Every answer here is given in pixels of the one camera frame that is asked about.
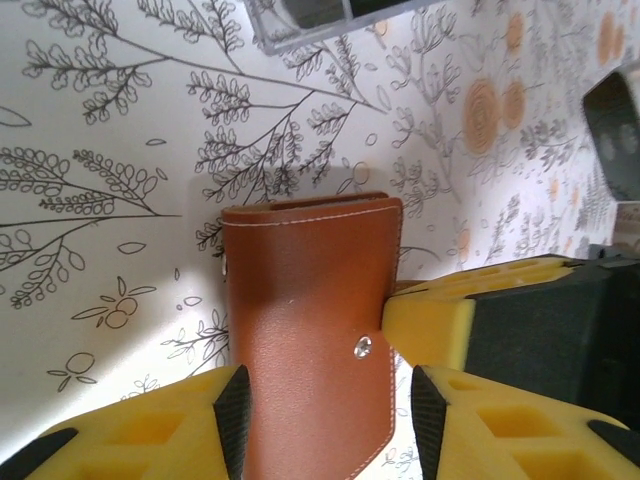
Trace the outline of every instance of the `metal snap button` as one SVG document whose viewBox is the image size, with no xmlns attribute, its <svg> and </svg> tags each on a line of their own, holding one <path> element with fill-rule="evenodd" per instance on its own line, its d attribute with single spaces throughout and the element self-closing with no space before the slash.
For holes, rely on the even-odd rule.
<svg viewBox="0 0 640 480">
<path fill-rule="evenodd" d="M 362 360 L 364 357 L 371 353 L 373 348 L 373 342 L 366 335 L 360 337 L 358 343 L 356 343 L 356 347 L 353 349 L 353 354 L 358 360 Z"/>
</svg>

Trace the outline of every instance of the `black rubber pad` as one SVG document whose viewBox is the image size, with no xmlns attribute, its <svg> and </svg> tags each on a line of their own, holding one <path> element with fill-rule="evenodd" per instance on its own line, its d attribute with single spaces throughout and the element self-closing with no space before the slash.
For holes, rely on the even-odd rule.
<svg viewBox="0 0 640 480">
<path fill-rule="evenodd" d="M 636 467 L 640 467 L 640 433 L 602 420 L 591 420 L 588 425 L 618 453 L 624 455 Z"/>
<path fill-rule="evenodd" d="M 77 434 L 78 430 L 75 428 L 64 428 L 45 437 L 36 438 L 0 465 L 0 479 L 24 480 Z"/>
<path fill-rule="evenodd" d="M 214 402 L 213 411 L 229 480 L 241 480 L 251 417 L 251 386 L 247 367 L 238 367 Z"/>
<path fill-rule="evenodd" d="M 424 480 L 436 480 L 447 401 L 421 367 L 413 369 L 411 415 Z"/>
</svg>

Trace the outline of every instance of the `yellow foam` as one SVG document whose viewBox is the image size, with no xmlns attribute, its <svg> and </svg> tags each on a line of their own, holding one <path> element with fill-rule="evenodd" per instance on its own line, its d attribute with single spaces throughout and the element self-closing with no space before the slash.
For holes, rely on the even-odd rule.
<svg viewBox="0 0 640 480">
<path fill-rule="evenodd" d="M 412 366 L 463 369 L 474 301 L 465 297 L 553 282 L 573 269 L 563 258 L 531 258 L 458 272 L 396 292 L 385 304 L 382 330 Z"/>
<path fill-rule="evenodd" d="M 442 368 L 423 367 L 449 406 L 438 480 L 634 480 L 640 469 L 587 425 L 606 415 Z"/>
<path fill-rule="evenodd" d="M 213 403 L 237 367 L 188 378 L 51 428 L 78 434 L 29 480 L 225 480 Z"/>
</svg>

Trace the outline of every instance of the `floral wallpaper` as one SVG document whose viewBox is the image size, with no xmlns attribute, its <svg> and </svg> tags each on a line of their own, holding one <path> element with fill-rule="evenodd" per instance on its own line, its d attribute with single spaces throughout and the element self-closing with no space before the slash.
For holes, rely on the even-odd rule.
<svg viewBox="0 0 640 480">
<path fill-rule="evenodd" d="M 403 279 L 610 241 L 581 98 L 639 3 L 450 0 L 267 57 L 235 0 L 0 2 L 0 456 L 228 361 L 225 206 L 383 189 Z M 396 376 L 360 478 L 420 477 Z"/>
</svg>

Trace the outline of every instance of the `brown leather wallet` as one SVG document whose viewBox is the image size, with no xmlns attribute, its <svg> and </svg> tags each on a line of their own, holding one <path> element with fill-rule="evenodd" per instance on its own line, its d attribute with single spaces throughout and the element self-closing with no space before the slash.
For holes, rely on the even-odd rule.
<svg viewBox="0 0 640 480">
<path fill-rule="evenodd" d="M 314 198 L 229 208 L 222 219 L 231 355 L 247 365 L 253 396 L 244 478 L 355 478 L 394 430 L 381 316 L 401 201 Z M 357 348 L 365 337 L 368 354 Z"/>
</svg>

